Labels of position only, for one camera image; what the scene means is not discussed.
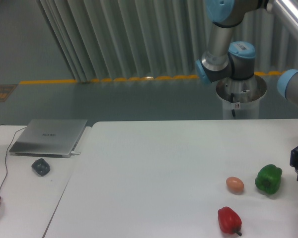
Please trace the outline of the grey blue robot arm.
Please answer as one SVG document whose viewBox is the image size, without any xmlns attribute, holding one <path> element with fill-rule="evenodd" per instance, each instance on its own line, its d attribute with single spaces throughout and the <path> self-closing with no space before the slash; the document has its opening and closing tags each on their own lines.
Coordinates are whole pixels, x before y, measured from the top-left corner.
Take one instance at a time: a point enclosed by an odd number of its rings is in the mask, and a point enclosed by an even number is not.
<svg viewBox="0 0 298 238">
<path fill-rule="evenodd" d="M 257 104 L 267 91 L 264 80 L 254 73 L 254 46 L 245 41 L 231 41 L 234 29 L 243 21 L 245 14 L 261 8 L 277 16 L 298 42 L 298 2 L 295 0 L 206 2 L 213 25 L 207 49 L 196 61 L 196 70 L 204 83 L 217 83 L 217 95 L 232 119 L 242 107 Z"/>
</svg>

